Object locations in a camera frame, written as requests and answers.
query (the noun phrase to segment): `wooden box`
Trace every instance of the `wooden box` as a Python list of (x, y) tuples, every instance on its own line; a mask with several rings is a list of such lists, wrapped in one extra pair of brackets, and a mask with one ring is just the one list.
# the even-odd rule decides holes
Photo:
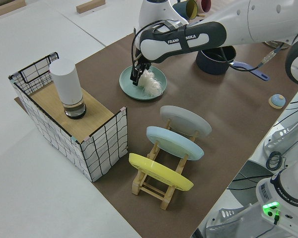
[(49, 73), (52, 53), (9, 77), (42, 135), (90, 180), (96, 181), (127, 153), (127, 109), (113, 114), (83, 91), (86, 114), (70, 119)]

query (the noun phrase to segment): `grid patterned wall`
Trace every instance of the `grid patterned wall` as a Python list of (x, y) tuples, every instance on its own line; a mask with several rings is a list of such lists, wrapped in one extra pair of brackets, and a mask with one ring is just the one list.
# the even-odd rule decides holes
[(19, 99), (42, 135), (90, 180), (96, 181), (127, 154), (127, 109), (122, 108), (85, 141), (79, 143), (50, 117), (30, 94), (52, 82), (52, 53), (9, 77)]

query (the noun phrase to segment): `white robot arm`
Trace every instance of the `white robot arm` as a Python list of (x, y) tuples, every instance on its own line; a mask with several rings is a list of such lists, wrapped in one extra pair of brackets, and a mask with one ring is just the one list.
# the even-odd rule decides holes
[(169, 56), (272, 40), (292, 45), (285, 68), (298, 84), (298, 0), (238, 0), (193, 24), (169, 0), (143, 0), (137, 36), (138, 62), (131, 74), (136, 85), (151, 62)]
[(271, 178), (258, 182), (256, 196), (261, 204), (262, 217), (298, 238), (298, 161)]

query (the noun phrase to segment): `yellow plate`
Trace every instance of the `yellow plate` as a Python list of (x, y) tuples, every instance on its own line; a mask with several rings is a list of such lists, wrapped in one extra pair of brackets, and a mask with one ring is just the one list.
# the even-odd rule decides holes
[(130, 153), (129, 163), (150, 177), (176, 189), (188, 191), (193, 187), (193, 183), (181, 174), (141, 155)]

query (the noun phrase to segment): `brown table surface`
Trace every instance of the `brown table surface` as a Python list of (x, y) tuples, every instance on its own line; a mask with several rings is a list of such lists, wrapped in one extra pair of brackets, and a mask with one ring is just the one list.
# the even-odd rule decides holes
[[(100, 103), (112, 112), (122, 106), (128, 108), (129, 152), (146, 156), (150, 151), (146, 127), (165, 126), (159, 116), (164, 105), (200, 115), (213, 131), (196, 140), (205, 155), (199, 161), (188, 161), (182, 173), (194, 183), (193, 188), (188, 192), (176, 190), (166, 211), (159, 208), (160, 200), (142, 191), (138, 196), (132, 194), (137, 170), (129, 164), (128, 155), (93, 184), (142, 237), (188, 238), (281, 114), (282, 110), (273, 109), (268, 99), (280, 93), (289, 102), (298, 85), (285, 73), (288, 50), (261, 68), (271, 77), (267, 82), (233, 69), (220, 76), (204, 73), (195, 63), (195, 52), (154, 64), (167, 77), (164, 94), (150, 101), (135, 100), (119, 86), (121, 72), (131, 65), (132, 38), (127, 36), (76, 65), (82, 88)], [(252, 65), (272, 50), (263, 43), (235, 48), (236, 60)], [(171, 168), (178, 163), (163, 151), (157, 161)]]

